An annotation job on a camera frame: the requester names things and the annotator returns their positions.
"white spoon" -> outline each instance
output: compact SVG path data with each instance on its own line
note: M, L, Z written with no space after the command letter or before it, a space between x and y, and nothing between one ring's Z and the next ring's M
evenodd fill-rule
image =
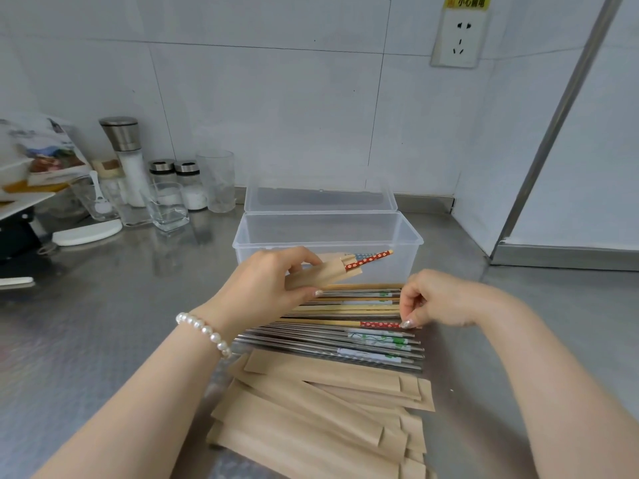
M98 213L110 213L113 210L113 206L102 194L100 183L98 182L98 172L96 170L91 170L89 171L89 176L93 180L93 188L95 188L95 201L93 202L95 211Z

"spice jar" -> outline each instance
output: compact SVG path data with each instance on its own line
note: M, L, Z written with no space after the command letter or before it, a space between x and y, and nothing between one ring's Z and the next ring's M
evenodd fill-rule
M177 183L175 166L172 161L155 160L149 163L149 173L153 183Z
M179 161L175 163L175 174L182 185L182 200L188 210L206 208L206 192L199 176L199 168L195 161Z

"left hand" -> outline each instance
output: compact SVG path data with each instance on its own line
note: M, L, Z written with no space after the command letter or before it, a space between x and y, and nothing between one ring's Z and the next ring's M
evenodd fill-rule
M303 262L321 264L320 258L306 247L260 250L240 264L218 293L191 314L226 335L227 340L275 321L316 297L319 289L315 287L284 289L286 272L302 270Z

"metal jar lid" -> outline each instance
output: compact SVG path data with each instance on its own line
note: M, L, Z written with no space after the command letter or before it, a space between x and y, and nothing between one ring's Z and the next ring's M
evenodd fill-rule
M100 126L115 151L135 151L142 147L137 119L129 116L103 117Z
M149 172L153 175L169 175L175 173L172 161L155 160L149 163Z
M199 168L194 160L176 161L175 172L180 176L199 175Z

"pepper grinder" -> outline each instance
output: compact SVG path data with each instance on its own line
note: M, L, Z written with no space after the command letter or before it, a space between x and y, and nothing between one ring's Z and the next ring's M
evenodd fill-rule
M142 157L137 119L128 116L103 117L100 126L120 160L126 179L126 200L132 207L144 207L142 193L148 193L151 180Z

